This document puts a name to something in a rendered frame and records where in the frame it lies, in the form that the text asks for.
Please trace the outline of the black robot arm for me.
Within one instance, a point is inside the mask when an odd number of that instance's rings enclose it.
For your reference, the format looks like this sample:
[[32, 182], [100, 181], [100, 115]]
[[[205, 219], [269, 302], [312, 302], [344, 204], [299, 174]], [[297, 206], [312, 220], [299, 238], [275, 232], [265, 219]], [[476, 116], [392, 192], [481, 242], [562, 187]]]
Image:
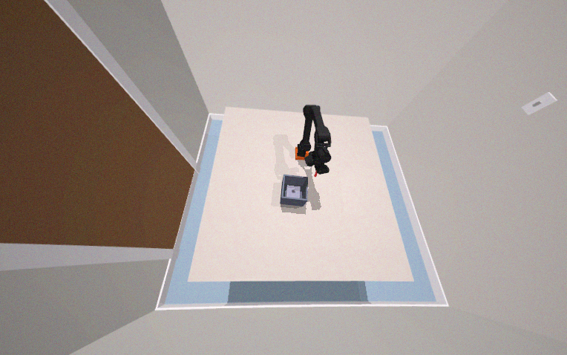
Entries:
[[[331, 160], [331, 155], [327, 150], [328, 147], [331, 147], [331, 135], [328, 128], [324, 125], [322, 120], [320, 106], [318, 105], [305, 105], [303, 108], [303, 113], [305, 117], [305, 124], [304, 124], [304, 135], [303, 139], [300, 144], [297, 145], [298, 153], [297, 156], [304, 157], [307, 166], [314, 166], [318, 164], [317, 158], [311, 154], [305, 157], [306, 152], [310, 151], [311, 144], [309, 142], [310, 132], [312, 128], [312, 121], [315, 125], [315, 133], [314, 133], [314, 140], [315, 140], [315, 147], [314, 152], [317, 154], [319, 160], [322, 163], [328, 163]], [[328, 142], [328, 143], [324, 143]]]

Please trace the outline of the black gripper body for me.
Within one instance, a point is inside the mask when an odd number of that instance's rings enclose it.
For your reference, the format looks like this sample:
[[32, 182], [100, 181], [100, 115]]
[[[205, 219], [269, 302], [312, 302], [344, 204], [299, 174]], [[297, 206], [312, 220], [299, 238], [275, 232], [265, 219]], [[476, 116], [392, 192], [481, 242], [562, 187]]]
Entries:
[[322, 162], [319, 160], [317, 154], [315, 154], [315, 152], [312, 151], [312, 152], [309, 152], [308, 155], [311, 155], [311, 154], [313, 154], [313, 155], [317, 158], [318, 164], [317, 164], [317, 168], [316, 168], [316, 169], [317, 169], [318, 174], [321, 175], [321, 174], [329, 173], [330, 169], [328, 168], [327, 165], [325, 165], [324, 163], [322, 163]]

